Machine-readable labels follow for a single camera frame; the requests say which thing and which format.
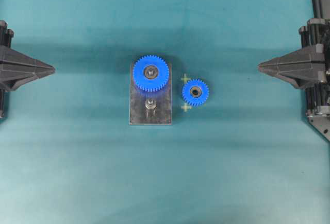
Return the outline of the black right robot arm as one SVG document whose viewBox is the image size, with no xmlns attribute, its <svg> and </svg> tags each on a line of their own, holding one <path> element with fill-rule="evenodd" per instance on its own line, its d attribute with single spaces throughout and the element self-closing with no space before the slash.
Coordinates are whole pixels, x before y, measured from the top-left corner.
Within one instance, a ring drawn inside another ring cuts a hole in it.
<svg viewBox="0 0 330 224">
<path fill-rule="evenodd" d="M 329 0 L 312 0 L 314 17 L 299 28 L 301 49 L 258 65 L 258 70 L 303 90 L 308 122 L 329 139 Z"/>
</svg>

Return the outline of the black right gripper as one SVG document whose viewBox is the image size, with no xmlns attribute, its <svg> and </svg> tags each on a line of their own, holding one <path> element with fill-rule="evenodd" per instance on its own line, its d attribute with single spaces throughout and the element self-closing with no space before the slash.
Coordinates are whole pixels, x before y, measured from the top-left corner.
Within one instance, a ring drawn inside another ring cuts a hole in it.
<svg viewBox="0 0 330 224">
<path fill-rule="evenodd" d="M 310 19 L 299 29 L 303 48 L 260 63 L 258 70 L 283 80 L 296 89 L 306 89 L 306 116 L 329 117 L 329 19 Z M 277 65 L 323 63 L 324 71 L 279 70 Z"/>
</svg>

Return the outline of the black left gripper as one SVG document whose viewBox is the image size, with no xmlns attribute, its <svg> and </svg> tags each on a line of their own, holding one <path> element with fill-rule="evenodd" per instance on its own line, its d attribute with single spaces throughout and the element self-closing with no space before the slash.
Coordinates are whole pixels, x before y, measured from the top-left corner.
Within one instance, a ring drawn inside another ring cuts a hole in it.
<svg viewBox="0 0 330 224">
<path fill-rule="evenodd" d="M 5 115 L 5 91 L 15 91 L 24 84 L 55 73 L 53 66 L 11 49 L 12 38 L 13 31 L 1 21 L 1 63 L 12 64 L 9 69 L 1 69 L 1 117 Z"/>
</svg>

